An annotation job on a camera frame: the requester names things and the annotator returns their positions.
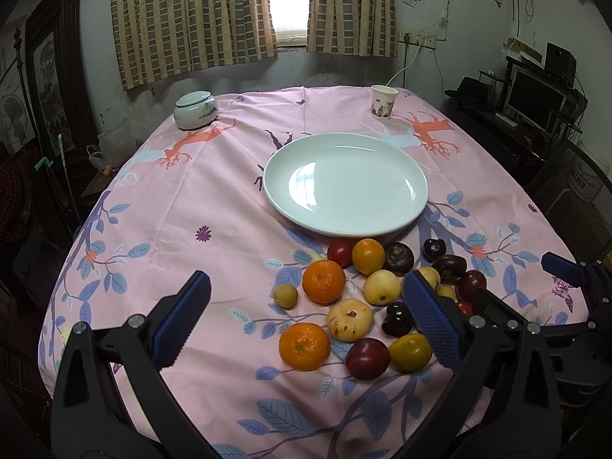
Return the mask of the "yellow-green orange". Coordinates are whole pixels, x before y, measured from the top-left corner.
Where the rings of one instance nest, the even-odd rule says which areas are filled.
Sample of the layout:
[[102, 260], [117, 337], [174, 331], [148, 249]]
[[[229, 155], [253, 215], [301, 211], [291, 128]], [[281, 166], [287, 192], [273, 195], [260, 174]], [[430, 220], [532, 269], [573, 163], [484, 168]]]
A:
[[430, 362], [433, 350], [423, 334], [409, 334], [394, 341], [389, 353], [391, 365], [397, 371], [413, 373]]

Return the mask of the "large yellow pepino melon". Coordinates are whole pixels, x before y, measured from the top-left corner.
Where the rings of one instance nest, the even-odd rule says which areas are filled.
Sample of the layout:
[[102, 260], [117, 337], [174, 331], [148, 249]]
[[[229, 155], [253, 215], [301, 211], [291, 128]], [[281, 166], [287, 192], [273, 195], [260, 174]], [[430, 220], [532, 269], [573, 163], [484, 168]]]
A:
[[441, 277], [437, 269], [434, 269], [431, 266], [422, 266], [417, 269], [417, 272], [419, 272], [422, 278], [427, 281], [431, 289], [436, 291], [439, 288], [441, 284]]

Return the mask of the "dark plum back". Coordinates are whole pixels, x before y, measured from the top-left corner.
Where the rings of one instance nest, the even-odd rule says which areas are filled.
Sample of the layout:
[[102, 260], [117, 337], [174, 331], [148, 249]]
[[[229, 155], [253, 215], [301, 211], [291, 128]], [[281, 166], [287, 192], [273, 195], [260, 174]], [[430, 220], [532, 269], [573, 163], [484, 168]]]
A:
[[435, 262], [446, 254], [446, 243], [441, 238], [427, 238], [421, 247], [422, 256], [428, 262]]

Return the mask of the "dark cherry plum front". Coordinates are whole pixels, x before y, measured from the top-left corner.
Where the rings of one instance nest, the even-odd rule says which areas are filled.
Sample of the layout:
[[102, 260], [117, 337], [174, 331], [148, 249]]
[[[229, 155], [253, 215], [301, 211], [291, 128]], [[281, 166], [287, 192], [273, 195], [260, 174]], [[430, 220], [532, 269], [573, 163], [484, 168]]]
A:
[[386, 307], [386, 316], [382, 322], [382, 331], [393, 338], [401, 338], [412, 332], [415, 326], [413, 315], [402, 301], [395, 301]]

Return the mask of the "dark red plum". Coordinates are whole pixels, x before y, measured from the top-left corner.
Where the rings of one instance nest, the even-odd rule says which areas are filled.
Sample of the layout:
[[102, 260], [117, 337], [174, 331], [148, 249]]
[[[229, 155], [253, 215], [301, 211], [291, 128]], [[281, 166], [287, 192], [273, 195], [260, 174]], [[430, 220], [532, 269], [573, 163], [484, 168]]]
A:
[[390, 365], [390, 352], [380, 340], [363, 338], [358, 340], [344, 360], [348, 373], [359, 380], [376, 379]]

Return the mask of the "dark purple water chestnut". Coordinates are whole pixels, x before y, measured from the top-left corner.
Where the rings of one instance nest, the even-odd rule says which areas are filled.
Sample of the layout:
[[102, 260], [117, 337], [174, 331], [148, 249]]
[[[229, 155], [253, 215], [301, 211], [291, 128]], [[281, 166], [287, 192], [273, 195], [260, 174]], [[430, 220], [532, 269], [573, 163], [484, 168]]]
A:
[[395, 273], [396, 276], [403, 277], [409, 273], [415, 263], [413, 251], [399, 241], [392, 241], [384, 247], [385, 262], [384, 269]]

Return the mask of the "pale yellow apple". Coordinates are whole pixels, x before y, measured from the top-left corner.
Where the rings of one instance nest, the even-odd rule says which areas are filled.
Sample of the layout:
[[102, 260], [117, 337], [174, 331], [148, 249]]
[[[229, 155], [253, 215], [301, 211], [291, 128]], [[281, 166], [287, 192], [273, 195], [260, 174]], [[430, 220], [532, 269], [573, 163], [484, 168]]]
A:
[[366, 301], [374, 306], [386, 306], [398, 299], [402, 287], [398, 276], [389, 270], [373, 272], [365, 281], [363, 294]]

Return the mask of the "pale striped pepino melon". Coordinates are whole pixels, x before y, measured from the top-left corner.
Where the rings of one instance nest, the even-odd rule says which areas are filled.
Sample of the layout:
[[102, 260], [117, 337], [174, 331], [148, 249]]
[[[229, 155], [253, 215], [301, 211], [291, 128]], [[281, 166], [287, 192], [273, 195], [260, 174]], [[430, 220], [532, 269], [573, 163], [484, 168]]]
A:
[[353, 343], [364, 338], [373, 326], [373, 310], [358, 299], [338, 301], [327, 315], [330, 335], [339, 341]]

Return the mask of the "round yellow-orange orange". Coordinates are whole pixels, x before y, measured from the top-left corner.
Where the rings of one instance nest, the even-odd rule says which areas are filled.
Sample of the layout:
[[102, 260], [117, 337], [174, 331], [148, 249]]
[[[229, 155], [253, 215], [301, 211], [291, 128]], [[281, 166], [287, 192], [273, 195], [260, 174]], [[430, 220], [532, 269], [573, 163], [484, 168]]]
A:
[[385, 250], [375, 239], [363, 238], [353, 247], [353, 266], [364, 276], [369, 276], [382, 269], [385, 260]]

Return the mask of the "orange mandarin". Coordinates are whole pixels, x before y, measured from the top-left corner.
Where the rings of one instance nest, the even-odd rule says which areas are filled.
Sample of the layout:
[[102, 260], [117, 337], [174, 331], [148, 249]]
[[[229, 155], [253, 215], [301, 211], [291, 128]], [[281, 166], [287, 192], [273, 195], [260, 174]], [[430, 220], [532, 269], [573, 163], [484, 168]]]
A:
[[286, 365], [307, 372], [317, 370], [329, 358], [331, 343], [328, 334], [317, 324], [299, 322], [284, 331], [278, 350]]
[[319, 260], [310, 264], [302, 278], [302, 288], [315, 304], [333, 304], [344, 291], [345, 274], [332, 260]]

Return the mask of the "small yellow loquat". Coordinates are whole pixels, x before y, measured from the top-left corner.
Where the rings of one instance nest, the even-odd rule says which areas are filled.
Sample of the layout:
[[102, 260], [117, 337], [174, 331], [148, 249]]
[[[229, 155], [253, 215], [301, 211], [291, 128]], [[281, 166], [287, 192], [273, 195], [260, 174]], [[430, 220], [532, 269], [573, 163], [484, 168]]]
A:
[[298, 302], [297, 288], [291, 284], [279, 284], [275, 287], [273, 298], [275, 304], [284, 310], [292, 309]]

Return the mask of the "dark purple fruit right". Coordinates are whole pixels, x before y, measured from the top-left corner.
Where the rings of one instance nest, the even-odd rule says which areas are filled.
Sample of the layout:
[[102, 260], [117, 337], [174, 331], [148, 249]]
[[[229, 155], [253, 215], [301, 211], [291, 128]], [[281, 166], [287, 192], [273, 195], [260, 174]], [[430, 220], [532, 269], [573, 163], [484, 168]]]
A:
[[438, 257], [431, 267], [440, 275], [442, 284], [454, 285], [466, 273], [467, 262], [461, 256], [443, 255]]

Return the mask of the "black speaker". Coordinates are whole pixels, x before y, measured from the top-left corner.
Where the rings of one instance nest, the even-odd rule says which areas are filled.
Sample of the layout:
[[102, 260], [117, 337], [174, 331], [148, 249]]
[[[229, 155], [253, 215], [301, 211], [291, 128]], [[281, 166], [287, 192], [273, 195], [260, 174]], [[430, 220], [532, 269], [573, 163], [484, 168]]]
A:
[[563, 86], [573, 88], [576, 79], [577, 60], [567, 49], [548, 42], [545, 48], [545, 71]]

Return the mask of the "white oval plate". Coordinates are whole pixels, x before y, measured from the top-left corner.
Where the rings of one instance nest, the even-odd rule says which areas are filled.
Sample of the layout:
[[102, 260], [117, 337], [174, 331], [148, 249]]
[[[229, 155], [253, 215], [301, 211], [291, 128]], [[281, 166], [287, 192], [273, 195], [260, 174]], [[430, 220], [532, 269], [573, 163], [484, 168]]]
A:
[[312, 135], [277, 150], [265, 164], [262, 189], [290, 222], [351, 238], [404, 229], [430, 194], [423, 170], [407, 153], [351, 133]]

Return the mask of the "pink patterned tablecloth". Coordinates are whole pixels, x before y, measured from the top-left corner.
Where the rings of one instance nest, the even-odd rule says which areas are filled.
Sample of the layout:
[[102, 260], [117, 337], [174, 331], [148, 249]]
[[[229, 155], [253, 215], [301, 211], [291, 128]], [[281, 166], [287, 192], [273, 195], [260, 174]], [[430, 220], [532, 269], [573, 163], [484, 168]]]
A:
[[567, 252], [545, 217], [464, 125], [414, 93], [400, 93], [388, 120], [373, 117], [370, 92], [359, 87], [227, 94], [219, 107], [211, 130], [187, 134], [165, 120], [99, 197], [42, 325], [37, 361], [48, 389], [75, 323], [120, 326], [199, 269], [211, 277], [211, 304], [163, 376], [223, 457], [392, 455], [441, 395], [445, 368], [358, 381], [344, 367], [345, 343], [333, 342], [312, 372], [293, 370], [278, 353], [288, 327], [326, 322], [325, 307], [301, 298], [284, 311], [272, 293], [300, 286], [329, 239], [283, 219], [261, 191], [261, 174], [275, 151], [323, 132], [379, 138], [421, 165], [430, 200], [405, 238], [411, 249], [443, 238], [491, 292], [543, 326], [586, 318], [582, 294], [540, 266], [546, 252]]

